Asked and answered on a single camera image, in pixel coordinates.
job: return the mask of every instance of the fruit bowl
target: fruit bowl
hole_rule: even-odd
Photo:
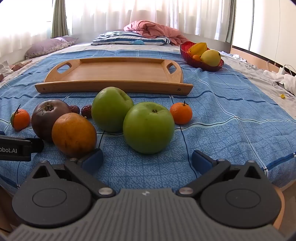
[[[185,60],[185,62],[187,64],[189,64],[190,66],[195,67],[195,68],[201,68],[204,71],[215,72],[215,71],[222,69],[222,67],[224,65],[224,61],[222,59],[220,60],[220,63],[218,66],[212,67],[202,61],[197,61],[197,60],[194,60],[193,58],[191,58],[190,55],[187,54],[186,52],[193,45],[195,45],[195,43],[193,43],[191,41],[186,41],[180,45],[180,52],[181,52],[182,58]]]

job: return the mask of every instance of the purple pillow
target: purple pillow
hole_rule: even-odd
[[[75,44],[75,42],[78,39],[78,38],[73,38],[73,37],[70,37],[70,36],[63,36],[61,38],[64,39],[64,40],[66,40],[69,43],[69,46]]]
[[[33,44],[25,53],[25,59],[46,55],[70,46],[68,41],[63,38],[45,39]]]

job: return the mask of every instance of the pink clothing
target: pink clothing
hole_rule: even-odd
[[[170,39],[173,45],[180,45],[181,43],[189,41],[181,35],[179,30],[147,20],[134,21],[133,23],[125,26],[123,29],[124,31],[136,32],[149,39],[165,36]]]

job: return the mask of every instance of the green curtain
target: green curtain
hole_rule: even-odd
[[[234,20],[235,20],[235,6],[236,6],[236,0],[232,0],[231,6],[230,6],[229,26],[228,26],[228,32],[226,37],[227,43],[232,43],[232,37],[233,37],[233,31],[234,31]]]
[[[68,35],[65,0],[55,0],[52,20],[52,38]]]

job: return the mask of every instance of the black bracket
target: black bracket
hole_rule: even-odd
[[[31,161],[31,153],[42,152],[43,148],[43,140],[39,138],[0,135],[0,160]]]

